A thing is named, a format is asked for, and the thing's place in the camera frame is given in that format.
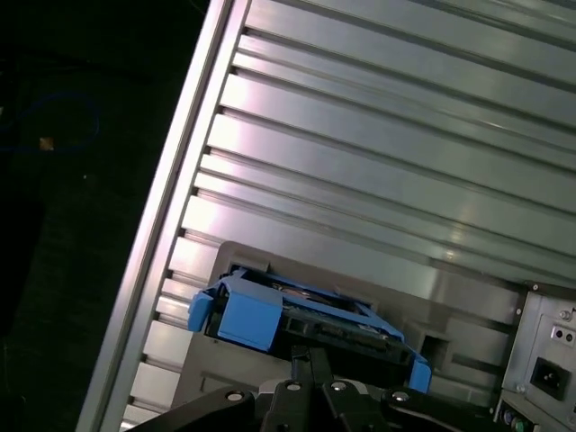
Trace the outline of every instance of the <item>blue cable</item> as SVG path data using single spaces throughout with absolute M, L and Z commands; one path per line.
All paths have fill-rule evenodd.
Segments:
M 75 93 L 75 92 L 59 92 L 49 94 L 46 97 L 41 98 L 40 100 L 34 102 L 30 105 L 26 110 L 21 112 L 16 116 L 16 118 L 10 121 L 7 124 L 0 124 L 0 133 L 7 133 L 17 122 L 23 120 L 24 118 L 28 117 L 30 114 L 34 113 L 40 107 L 42 107 L 45 103 L 54 101 L 57 99 L 77 99 L 85 103 L 85 106 L 92 112 L 92 116 L 94 118 L 94 131 L 92 135 L 82 141 L 80 144 L 74 147 L 62 148 L 56 147 L 54 150 L 40 150 L 39 148 L 28 148 L 28 147 L 0 147 L 0 151 L 15 151 L 15 152 L 36 152 L 41 151 L 42 153 L 56 153 L 62 151 L 78 151 L 80 149 L 85 148 L 89 144 L 91 144 L 98 134 L 100 133 L 100 113 L 98 108 L 96 107 L 94 101 L 87 95 L 82 93 Z

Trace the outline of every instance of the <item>black connector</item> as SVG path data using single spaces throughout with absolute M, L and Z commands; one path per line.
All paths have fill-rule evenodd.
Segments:
M 530 383 L 558 401 L 563 401 L 571 373 L 558 364 L 538 357 Z

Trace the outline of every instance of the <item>metal edge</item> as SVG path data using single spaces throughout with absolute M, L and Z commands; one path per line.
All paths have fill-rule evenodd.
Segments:
M 148 277 L 144 284 L 142 295 L 139 299 L 138 308 L 128 340 L 123 350 L 120 367 L 118 368 L 117 380 L 114 383 L 108 406 L 106 407 L 102 431 L 116 430 L 120 427 L 122 413 L 130 397 L 131 386 L 138 370 L 139 360 L 142 348 L 146 341 L 146 335 L 154 312 L 154 305 L 157 302 L 159 286 L 166 274 L 166 268 L 172 250 L 175 244 L 176 234 L 180 228 L 182 218 L 184 217 L 184 208 L 190 197 L 194 177 L 197 167 L 200 164 L 204 144 L 208 138 L 208 133 L 212 125 L 212 119 L 218 108 L 221 92 L 226 82 L 230 64 L 239 42 L 244 22 L 248 14 L 251 0 L 225 0 L 225 5 L 231 5 L 228 20 L 224 29 L 224 34 L 220 41 L 218 54 L 214 62 L 214 67 L 210 73 L 210 81 L 202 99 L 202 106 L 199 109 L 198 117 L 193 127 L 192 137 L 188 149 L 185 152 L 184 162 L 182 163 L 180 174 L 176 182 L 175 191 L 172 201 L 168 208 L 166 219 L 164 221 L 156 251 L 150 264 Z M 220 10 L 214 4 L 211 5 L 212 19 L 216 12 L 213 9 Z M 208 43 L 206 40 L 199 40 L 201 43 Z M 194 53 L 194 57 L 200 57 L 201 52 Z M 180 103 L 176 109 L 176 115 L 179 109 L 185 109 L 184 104 L 191 104 L 192 98 L 186 97 L 183 106 Z M 177 127 L 183 128 L 181 121 Z
M 504 390 L 517 392 L 519 390 L 517 386 L 521 387 L 524 385 L 524 374 L 530 360 L 529 350 L 532 349 L 534 344 L 536 329 L 540 322 L 542 300 L 543 296 L 534 292 L 530 292 L 526 297 L 526 302 L 522 308 L 522 318 L 517 327 L 514 345 L 510 352 L 506 372 L 501 384 Z
M 576 289 L 569 286 L 553 285 L 551 283 L 541 283 L 536 281 L 526 281 L 527 289 L 538 292 L 544 297 L 554 297 L 556 299 L 576 302 Z
M 178 168 L 187 147 L 190 131 L 186 125 L 194 119 L 198 111 L 201 99 L 199 96 L 202 95 L 212 70 L 230 5 L 231 0 L 212 0 L 204 19 L 76 424 L 77 432 L 99 429 L 106 400 L 120 365 L 124 343 L 131 328 L 131 318 L 144 285 L 154 246 L 158 242 L 160 226 L 179 172 Z

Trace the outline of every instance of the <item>blue drive tray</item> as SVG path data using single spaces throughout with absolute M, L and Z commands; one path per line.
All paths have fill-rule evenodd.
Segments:
M 407 385 L 427 392 L 427 360 L 404 335 L 360 301 L 236 268 L 197 293 L 188 328 L 211 337 L 290 358 L 292 345 L 322 346 L 334 373 L 379 387 Z

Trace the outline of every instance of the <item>dark background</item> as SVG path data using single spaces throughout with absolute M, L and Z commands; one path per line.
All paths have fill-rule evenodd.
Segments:
M 5 308 L 22 288 L 0 392 L 25 398 L 21 430 L 76 426 L 207 4 L 24 0 L 0 12 Z M 82 99 L 19 116 L 64 93 Z

